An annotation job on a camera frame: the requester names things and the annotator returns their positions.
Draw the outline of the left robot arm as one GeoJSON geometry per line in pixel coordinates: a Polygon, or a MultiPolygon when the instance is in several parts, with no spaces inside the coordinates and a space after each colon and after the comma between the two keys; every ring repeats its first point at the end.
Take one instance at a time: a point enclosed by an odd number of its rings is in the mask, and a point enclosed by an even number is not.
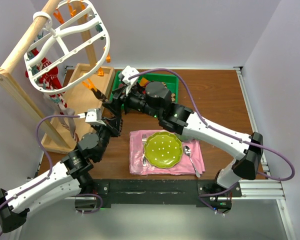
{"type": "Polygon", "coordinates": [[[96,132],[85,134],[72,151],[55,165],[51,164],[45,173],[11,190],[0,188],[2,233],[18,229],[45,205],[93,192],[89,171],[102,160],[110,139],[120,136],[123,120],[120,116],[102,117],[89,124],[96,132]]]}

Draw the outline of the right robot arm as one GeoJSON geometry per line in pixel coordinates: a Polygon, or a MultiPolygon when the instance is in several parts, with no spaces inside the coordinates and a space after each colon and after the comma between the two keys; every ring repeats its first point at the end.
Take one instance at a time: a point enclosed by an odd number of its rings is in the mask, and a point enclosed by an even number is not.
{"type": "Polygon", "coordinates": [[[123,85],[113,91],[112,99],[102,105],[115,116],[129,109],[158,119],[158,124],[182,137],[209,143],[233,157],[221,169],[213,183],[213,192],[225,196],[239,180],[255,180],[263,150],[263,136],[245,134],[204,120],[191,108],[172,101],[172,93],[161,82],[151,81],[145,87],[123,85]]]}

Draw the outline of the yellow monster sock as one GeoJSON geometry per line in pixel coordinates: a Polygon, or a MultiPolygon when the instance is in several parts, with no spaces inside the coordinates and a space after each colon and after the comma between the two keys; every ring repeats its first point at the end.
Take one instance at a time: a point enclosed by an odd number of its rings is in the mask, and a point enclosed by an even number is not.
{"type": "Polygon", "coordinates": [[[149,82],[150,82],[149,80],[147,80],[146,78],[143,77],[143,78],[140,80],[139,85],[140,85],[141,87],[145,87],[149,82]]]}

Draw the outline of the brown white striped sock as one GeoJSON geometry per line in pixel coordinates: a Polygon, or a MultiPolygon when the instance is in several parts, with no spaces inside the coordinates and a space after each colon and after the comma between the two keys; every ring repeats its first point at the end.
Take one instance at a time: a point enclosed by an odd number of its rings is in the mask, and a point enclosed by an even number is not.
{"type": "Polygon", "coordinates": [[[68,117],[58,117],[59,122],[65,129],[67,129],[69,131],[73,140],[75,142],[78,142],[79,137],[76,132],[76,124],[74,121],[75,118],[70,117],[70,116],[75,115],[75,111],[72,108],[66,107],[66,105],[64,103],[62,103],[61,101],[59,101],[58,103],[54,103],[53,106],[54,106],[55,110],[57,112],[59,112],[60,115],[68,116],[68,117]]]}

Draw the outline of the brown argyle sock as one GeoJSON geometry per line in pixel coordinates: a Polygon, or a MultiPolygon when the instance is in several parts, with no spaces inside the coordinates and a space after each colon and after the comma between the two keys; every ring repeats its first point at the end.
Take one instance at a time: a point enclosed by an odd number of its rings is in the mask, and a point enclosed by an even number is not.
{"type": "MultiPolygon", "coordinates": [[[[164,85],[164,87],[166,88],[166,89],[168,89],[168,86],[167,86],[167,84],[164,82],[163,83],[163,85],[164,85]]],[[[174,93],[174,92],[172,92],[172,91],[170,91],[171,92],[171,101],[173,102],[173,103],[175,103],[176,102],[176,94],[174,93]]]]}
{"type": "Polygon", "coordinates": [[[107,96],[102,91],[100,91],[99,89],[92,88],[91,91],[93,92],[94,96],[98,100],[100,100],[102,103],[108,103],[109,102],[107,96]]]}

